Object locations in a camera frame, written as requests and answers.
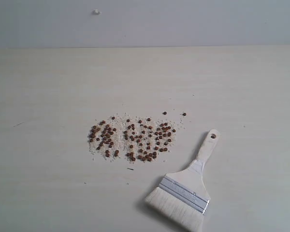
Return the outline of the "white wooden paint brush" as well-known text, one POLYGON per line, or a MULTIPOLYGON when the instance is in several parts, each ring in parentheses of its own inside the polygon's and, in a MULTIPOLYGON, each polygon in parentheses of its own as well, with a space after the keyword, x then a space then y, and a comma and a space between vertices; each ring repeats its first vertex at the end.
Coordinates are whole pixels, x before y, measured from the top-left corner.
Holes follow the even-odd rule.
POLYGON ((145 202, 189 232, 201 232, 211 200, 203 182, 203 170, 219 140, 211 129, 196 158, 182 171, 166 174, 145 202))

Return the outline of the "pile of brown pellets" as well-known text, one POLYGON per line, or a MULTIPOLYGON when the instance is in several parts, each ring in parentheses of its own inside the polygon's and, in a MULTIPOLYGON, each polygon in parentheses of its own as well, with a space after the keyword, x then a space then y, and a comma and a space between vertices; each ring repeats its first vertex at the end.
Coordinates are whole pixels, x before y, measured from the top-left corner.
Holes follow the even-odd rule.
POLYGON ((153 162, 170 152, 176 133, 174 123, 166 119, 113 115, 91 126, 87 142, 90 153, 106 160, 153 162))

